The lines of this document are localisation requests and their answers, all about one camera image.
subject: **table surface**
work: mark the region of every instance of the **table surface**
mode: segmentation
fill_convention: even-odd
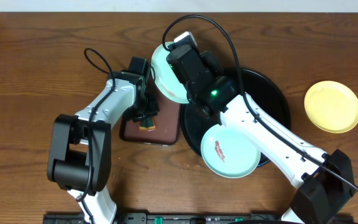
[[[52,125],[60,113],[82,110],[106,76],[84,58],[100,51],[113,69],[133,55],[151,59],[165,28],[182,14],[0,13],[0,223],[41,223],[44,213],[79,212],[74,199],[46,175]],[[358,14],[207,14],[231,36],[242,66],[257,70],[283,91],[292,131],[328,153],[351,159],[358,184],[358,125],[331,134],[307,118],[303,98],[322,80],[347,85],[358,96]],[[222,35],[205,21],[183,21],[201,49],[232,66]],[[112,131],[108,189],[120,211],[150,213],[283,213],[295,189],[273,163],[241,179],[210,171],[182,133],[169,147],[125,142]],[[358,195],[342,209],[358,221]]]

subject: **wire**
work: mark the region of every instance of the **wire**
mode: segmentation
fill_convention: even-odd
[[[97,56],[100,57],[100,59],[106,64],[107,68],[109,69],[109,71],[105,71],[102,68],[99,68],[96,64],[94,64],[90,58],[88,57],[88,51],[92,51],[94,52]],[[86,48],[84,49],[84,56],[87,59],[87,61],[89,61],[89,63],[91,65],[93,65],[95,68],[97,68],[98,70],[102,71],[103,73],[106,73],[109,75],[109,78],[112,79],[112,87],[110,88],[110,90],[107,92],[107,94],[105,94],[98,102],[97,104],[91,109],[91,114],[89,115],[89,120],[88,120],[88,155],[89,155],[89,172],[88,172],[88,181],[86,183],[86,187],[84,190],[84,193],[81,195],[80,198],[76,198],[77,202],[81,202],[85,212],[88,214],[89,216],[89,221],[92,223],[94,223],[93,220],[93,216],[91,214],[91,212],[89,211],[88,207],[86,206],[84,199],[87,196],[88,192],[91,190],[91,185],[92,185],[92,180],[93,180],[93,144],[92,144],[92,138],[93,138],[93,129],[92,129],[92,122],[93,122],[93,118],[99,108],[99,106],[103,103],[103,101],[109,97],[109,95],[115,90],[116,88],[116,79],[113,77],[113,70],[110,66],[110,64],[107,62],[107,60],[96,50],[92,49],[92,48]]]
[[[252,110],[249,101],[246,97],[246,93],[245,93],[245,89],[244,89],[244,82],[242,81],[242,75],[241,75],[241,68],[240,68],[240,63],[239,63],[239,59],[236,53],[236,50],[234,48],[234,45],[230,39],[230,37],[228,36],[228,34],[224,31],[224,29],[215,21],[213,21],[210,18],[207,18],[205,16],[201,16],[201,15],[187,15],[187,16],[183,16],[175,21],[173,21],[168,28],[165,30],[163,36],[162,36],[162,46],[164,47],[165,50],[167,51],[171,51],[166,45],[165,45],[165,38],[168,34],[168,31],[178,22],[185,20],[185,19],[191,19],[191,18],[197,18],[197,19],[203,19],[205,21],[208,21],[212,24],[214,24],[216,26],[216,28],[218,28],[223,36],[226,38],[227,42],[230,45],[230,48],[233,52],[233,57],[234,57],[234,62],[236,64],[236,68],[237,68],[237,76],[240,82],[240,90],[241,93],[243,94],[243,98],[244,98],[244,102],[246,104],[246,106],[249,108],[250,113],[253,115],[253,117],[255,118],[255,120],[257,120],[264,128],[266,128],[270,133],[272,133],[276,138],[279,138],[279,140],[283,141],[288,147],[290,147],[291,149],[293,149],[295,152],[299,153],[301,156],[303,156],[305,159],[309,160],[310,162],[316,164],[318,167],[322,168],[323,170],[325,170],[326,172],[329,172],[331,175],[335,176],[336,178],[338,178],[339,180],[343,181],[344,183],[346,183],[347,185],[351,186],[353,189],[355,189],[358,192],[358,186],[356,186],[355,184],[350,183],[349,181],[347,181],[345,178],[341,177],[340,175],[338,175],[337,173],[335,173],[334,171],[328,169],[327,167],[325,167],[320,161],[316,160],[315,158],[311,157],[309,154],[307,154],[306,152],[301,151],[300,149],[298,149],[296,146],[294,146],[292,143],[290,143],[289,141],[287,141],[286,139],[282,138],[278,133],[276,133],[272,128],[270,128],[263,120],[262,118],[259,116],[258,113],[256,113],[254,110]]]

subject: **white plate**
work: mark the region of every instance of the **white plate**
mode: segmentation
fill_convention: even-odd
[[[201,155],[213,172],[227,178],[250,174],[260,160],[260,151],[240,131],[218,124],[204,134]]]
[[[153,53],[152,66],[155,71],[155,84],[168,99],[177,103],[189,103],[185,87],[178,81],[167,62],[168,54],[169,52],[162,47],[162,44]]]

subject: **green indicator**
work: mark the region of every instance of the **green indicator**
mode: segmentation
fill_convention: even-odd
[[[162,217],[155,217],[154,224],[162,224]]]

